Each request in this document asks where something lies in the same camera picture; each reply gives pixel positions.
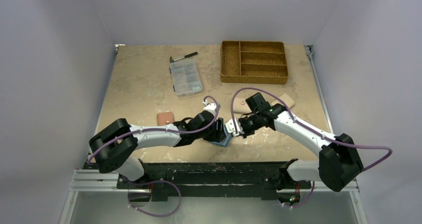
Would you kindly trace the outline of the blue leather card holder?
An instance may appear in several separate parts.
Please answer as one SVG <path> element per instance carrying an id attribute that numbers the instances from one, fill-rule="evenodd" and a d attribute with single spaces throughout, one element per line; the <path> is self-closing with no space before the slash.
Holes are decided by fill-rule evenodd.
<path id="1" fill-rule="evenodd" d="M 210 143 L 212 145 L 219 146 L 219 147 L 227 147 L 232 138 L 233 138 L 232 134 L 224 130 L 223 139 L 221 141 L 210 141 Z"/>

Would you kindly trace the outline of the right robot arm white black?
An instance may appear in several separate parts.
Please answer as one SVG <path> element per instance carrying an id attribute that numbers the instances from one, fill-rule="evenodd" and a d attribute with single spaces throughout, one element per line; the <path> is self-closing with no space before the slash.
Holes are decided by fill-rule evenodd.
<path id="1" fill-rule="evenodd" d="M 300 181 L 318 181 L 339 192 L 363 172 L 362 161 L 349 135 L 317 129 L 293 114 L 284 102 L 271 105 L 261 93 L 247 98 L 246 104 L 252 112 L 250 115 L 233 117 L 225 124 L 226 131 L 233 137 L 246 138 L 263 127 L 270 128 L 291 137 L 318 157 L 317 161 L 292 159 L 282 165 L 276 189 Z"/>

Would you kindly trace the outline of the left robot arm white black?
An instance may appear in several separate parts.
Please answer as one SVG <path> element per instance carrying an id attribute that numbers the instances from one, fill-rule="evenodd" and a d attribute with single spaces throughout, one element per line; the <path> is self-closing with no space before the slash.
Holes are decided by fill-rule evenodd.
<path id="1" fill-rule="evenodd" d="M 100 173 L 115 171 L 137 182 L 147 172 L 143 162 L 132 157 L 134 151 L 157 146 L 182 147 L 197 139 L 226 147 L 231 138 L 223 119 L 210 111 L 164 126 L 130 125 L 126 119 L 119 118 L 90 139 L 92 154 L 87 163 L 96 164 Z"/>

